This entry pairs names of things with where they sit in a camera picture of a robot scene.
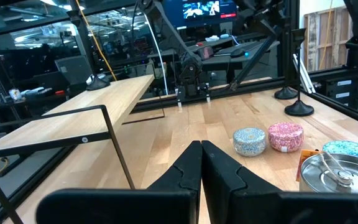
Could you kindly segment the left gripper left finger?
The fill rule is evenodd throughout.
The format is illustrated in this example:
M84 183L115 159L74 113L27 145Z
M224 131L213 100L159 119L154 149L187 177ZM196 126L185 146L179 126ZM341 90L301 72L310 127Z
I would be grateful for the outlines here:
M203 148L193 141L146 189L62 189L39 203L37 224L196 224Z

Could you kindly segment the grey patterned round candle tin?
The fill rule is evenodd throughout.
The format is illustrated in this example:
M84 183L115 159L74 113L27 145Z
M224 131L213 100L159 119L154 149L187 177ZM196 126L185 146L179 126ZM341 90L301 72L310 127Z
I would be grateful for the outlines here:
M246 157L255 157L266 148L265 132L259 128L242 128L233 134L234 150Z

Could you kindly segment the tall tin with brown label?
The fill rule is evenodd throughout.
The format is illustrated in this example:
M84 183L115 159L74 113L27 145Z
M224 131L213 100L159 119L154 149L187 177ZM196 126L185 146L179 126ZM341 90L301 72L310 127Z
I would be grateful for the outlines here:
M307 158L300 168L300 190L358 194L358 157L325 152Z

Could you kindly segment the pink patterned round candle tin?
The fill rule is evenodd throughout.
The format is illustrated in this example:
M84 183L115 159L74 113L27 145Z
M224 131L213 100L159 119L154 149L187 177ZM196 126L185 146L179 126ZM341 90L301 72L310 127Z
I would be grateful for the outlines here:
M289 153L300 149L304 140L304 129L296 123L282 122L268 128L268 141L279 152Z

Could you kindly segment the black candlestick holder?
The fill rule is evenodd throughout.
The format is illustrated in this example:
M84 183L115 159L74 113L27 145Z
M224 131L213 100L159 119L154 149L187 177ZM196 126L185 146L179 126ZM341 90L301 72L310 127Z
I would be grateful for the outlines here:
M293 86L296 84L296 76L292 75L285 78L284 86L281 90L274 93L274 98L278 100L290 100L297 97L298 91Z
M306 88L307 93L315 93L315 89L311 82L310 76L308 75L307 69L305 68L301 60L301 45L305 40L305 28L294 29L291 31L293 45L296 47L296 54L293 54L293 63L296 67L297 72L297 99L294 104L286 106L284 112L290 116L309 116L314 113L314 108L310 105L305 104L301 100L301 87Z
M68 17L70 18L70 21L73 25L76 26L79 36L81 39L81 43L83 44L83 47L85 49L85 55L87 58L87 61L91 68L91 83L86 88L88 91L98 90L105 88L110 85L108 81L104 81L98 77L95 70L95 61L93 57L93 53L91 51L91 45L88 40L88 29L86 28L85 21L82 17L80 17L79 10L71 10L67 11Z

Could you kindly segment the teal patterned round candle tin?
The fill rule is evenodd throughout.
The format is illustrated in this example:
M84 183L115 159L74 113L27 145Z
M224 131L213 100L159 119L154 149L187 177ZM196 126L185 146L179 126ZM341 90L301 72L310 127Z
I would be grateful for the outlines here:
M346 154L358 157L358 142L330 141L323 146L323 151L330 154Z

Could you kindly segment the black smartphone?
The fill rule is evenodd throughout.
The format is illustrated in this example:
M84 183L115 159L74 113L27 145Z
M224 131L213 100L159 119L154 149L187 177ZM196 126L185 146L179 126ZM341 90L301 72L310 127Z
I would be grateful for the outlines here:
M214 56L214 50L212 46L204 46L197 50L197 54L200 56L200 59L204 61Z

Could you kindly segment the black office desk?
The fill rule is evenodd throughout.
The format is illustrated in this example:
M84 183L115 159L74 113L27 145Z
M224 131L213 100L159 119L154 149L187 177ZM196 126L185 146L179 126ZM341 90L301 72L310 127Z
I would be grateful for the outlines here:
M243 66L243 64L248 62L252 58L252 56L254 56L256 52L260 49L263 44L263 40L244 42L239 46L232 45L232 43L234 43L232 37L226 39L219 39L212 42L203 41L200 43L201 45L188 46L188 49L197 55L199 50L202 50L205 47L212 47L213 55L202 61L202 70L206 72L218 70L223 71L226 69L228 63L229 69L242 70L243 67L245 67L245 65ZM231 53L236 49L242 49L245 52L240 57L231 58ZM182 71L182 68L184 68L184 66L181 65L179 57L173 51L173 49L161 52L161 56L163 63L165 62L167 65L171 64L170 66L173 70L173 73L176 74L176 76L179 76L179 72ZM161 67L159 54L148 55L145 59L145 62L152 62L154 68Z

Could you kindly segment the black computer mouse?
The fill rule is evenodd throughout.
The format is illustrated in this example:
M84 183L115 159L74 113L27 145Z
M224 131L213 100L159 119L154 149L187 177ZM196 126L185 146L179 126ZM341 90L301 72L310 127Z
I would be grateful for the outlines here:
M246 53L247 53L246 50L243 48L235 49L230 53L230 57L238 58L238 57L244 56Z

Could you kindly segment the grey office chair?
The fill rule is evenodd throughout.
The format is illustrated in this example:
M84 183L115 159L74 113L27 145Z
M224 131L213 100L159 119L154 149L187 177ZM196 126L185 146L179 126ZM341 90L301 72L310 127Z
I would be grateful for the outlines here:
M55 60L55 65L71 85L85 83L93 74L88 59L83 55Z

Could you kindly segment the black controller box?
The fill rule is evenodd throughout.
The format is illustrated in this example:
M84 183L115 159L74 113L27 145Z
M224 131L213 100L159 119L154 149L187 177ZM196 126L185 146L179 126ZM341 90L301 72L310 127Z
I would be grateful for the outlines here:
M323 80L316 90L350 108L358 109L358 75Z

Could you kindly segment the wooden plank panel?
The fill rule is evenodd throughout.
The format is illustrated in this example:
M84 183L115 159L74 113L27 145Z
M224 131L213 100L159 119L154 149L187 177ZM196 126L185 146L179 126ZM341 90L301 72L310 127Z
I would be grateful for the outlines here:
M346 42L352 19L343 0L300 0L300 27L305 28L303 62L307 71L346 67Z

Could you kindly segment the black aluminium rig frame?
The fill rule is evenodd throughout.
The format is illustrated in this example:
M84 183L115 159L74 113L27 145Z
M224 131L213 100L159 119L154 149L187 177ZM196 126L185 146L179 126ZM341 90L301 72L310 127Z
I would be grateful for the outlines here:
M174 96L151 100L140 99L131 112L154 111L161 107L171 108L175 104L175 99ZM21 205L26 206L27 212L34 215L35 206L47 192L62 187L66 179L72 174L76 174L79 177L85 176L83 171L77 172L69 167L70 165L75 166L80 163L80 157L82 156L76 151L76 147L68 146L57 148L62 150L61 156L54 157L51 161L42 166L41 169L11 197L3 196L2 200L0 200L0 224L5 220L11 223L23 223L25 221L24 218L20 217L17 213Z

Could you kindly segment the wall monitor screen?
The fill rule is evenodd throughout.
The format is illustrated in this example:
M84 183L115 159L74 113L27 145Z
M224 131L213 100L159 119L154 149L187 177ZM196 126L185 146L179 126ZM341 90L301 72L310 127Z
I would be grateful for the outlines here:
M233 0L164 0L162 4L177 30L232 22L237 16Z

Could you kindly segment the wooden shelf with black frame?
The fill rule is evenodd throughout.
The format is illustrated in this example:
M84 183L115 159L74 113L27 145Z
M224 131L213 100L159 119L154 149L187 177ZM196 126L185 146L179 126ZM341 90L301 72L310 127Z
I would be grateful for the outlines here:
M116 131L153 80L153 75L145 75L80 93L2 137L0 157L75 146L81 156L89 159L94 150L107 145L115 150L128 186L134 189Z

